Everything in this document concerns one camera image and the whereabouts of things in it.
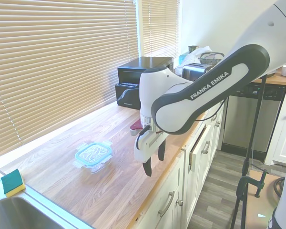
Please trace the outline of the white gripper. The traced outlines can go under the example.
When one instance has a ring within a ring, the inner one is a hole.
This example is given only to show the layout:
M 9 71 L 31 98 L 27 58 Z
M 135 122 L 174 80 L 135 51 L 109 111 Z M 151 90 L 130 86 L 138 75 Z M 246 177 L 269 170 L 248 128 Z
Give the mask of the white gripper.
M 135 140 L 134 158 L 143 163 L 147 176 L 152 175 L 151 156 L 157 151 L 158 159 L 164 161 L 167 133 L 156 133 L 150 130 L 142 130 Z

